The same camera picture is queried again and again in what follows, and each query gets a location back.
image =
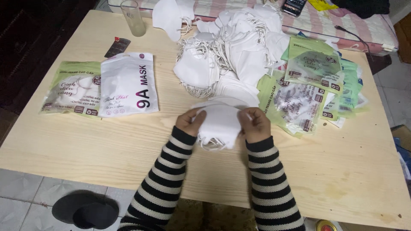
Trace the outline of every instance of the table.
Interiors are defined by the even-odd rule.
[[[190,96],[173,73],[177,43],[153,28],[151,19],[144,21],[147,33],[137,38],[121,14],[87,14],[4,141],[0,168],[137,189],[176,117],[205,100]],[[104,120],[38,115],[60,62],[103,61],[114,37],[131,40],[127,51],[153,53],[160,112]],[[303,216],[411,229],[411,200],[367,59],[364,53],[341,52],[362,66],[363,94],[370,99],[371,111],[347,120],[342,129],[321,120],[316,134],[302,139],[272,127],[292,192]],[[181,196],[249,208],[244,149],[196,148]]]

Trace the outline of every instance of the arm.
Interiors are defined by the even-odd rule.
[[[177,118],[169,141],[137,189],[118,231],[162,231],[180,197],[186,160],[190,158],[206,112],[191,123],[198,109]]]
[[[252,175],[252,207],[259,231],[304,231],[304,219],[288,185],[271,136],[270,120],[258,108],[239,116]]]

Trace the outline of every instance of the hand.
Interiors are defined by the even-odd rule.
[[[271,122],[258,107],[250,107],[240,111],[238,120],[248,143],[257,143],[271,136]]]
[[[194,108],[178,116],[175,126],[190,136],[197,136],[200,126],[203,124],[207,115],[206,111],[202,111],[197,115],[197,111],[200,109],[201,108]]]

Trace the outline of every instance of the striped sleeve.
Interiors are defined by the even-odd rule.
[[[169,141],[137,189],[118,231],[163,231],[180,197],[196,137],[174,126]]]
[[[246,143],[252,179],[252,207],[259,231],[304,231],[304,219],[288,185],[272,137]]]

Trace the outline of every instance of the person's left hand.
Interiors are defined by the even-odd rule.
[[[178,116],[175,126],[190,136],[197,136],[200,126],[203,124],[207,115],[206,111],[202,111],[197,115],[197,111],[200,109],[201,108],[194,108]]]

